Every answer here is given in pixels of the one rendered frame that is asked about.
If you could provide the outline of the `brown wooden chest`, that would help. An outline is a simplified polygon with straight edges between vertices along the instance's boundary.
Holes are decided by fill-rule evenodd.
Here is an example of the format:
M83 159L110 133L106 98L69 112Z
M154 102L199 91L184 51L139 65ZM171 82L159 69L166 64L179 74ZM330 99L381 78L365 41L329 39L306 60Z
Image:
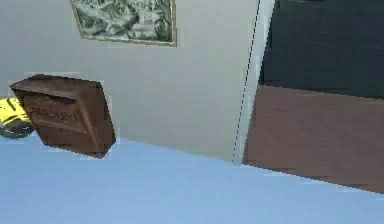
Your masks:
M36 74L10 88L44 145L101 159L116 142L100 82Z

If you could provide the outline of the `yellow toy car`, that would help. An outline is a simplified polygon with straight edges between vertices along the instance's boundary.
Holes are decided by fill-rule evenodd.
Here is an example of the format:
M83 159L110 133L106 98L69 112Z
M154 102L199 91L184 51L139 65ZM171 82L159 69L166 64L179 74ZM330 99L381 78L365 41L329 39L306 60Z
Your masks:
M0 136L20 139L35 130L16 97L0 97Z

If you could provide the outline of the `framed grey landscape picture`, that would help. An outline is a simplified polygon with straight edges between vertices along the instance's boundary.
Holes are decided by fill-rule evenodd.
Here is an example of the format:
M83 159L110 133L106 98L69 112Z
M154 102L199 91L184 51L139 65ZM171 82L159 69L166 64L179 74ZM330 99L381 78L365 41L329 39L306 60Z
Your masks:
M175 0L70 0L82 39L177 46Z

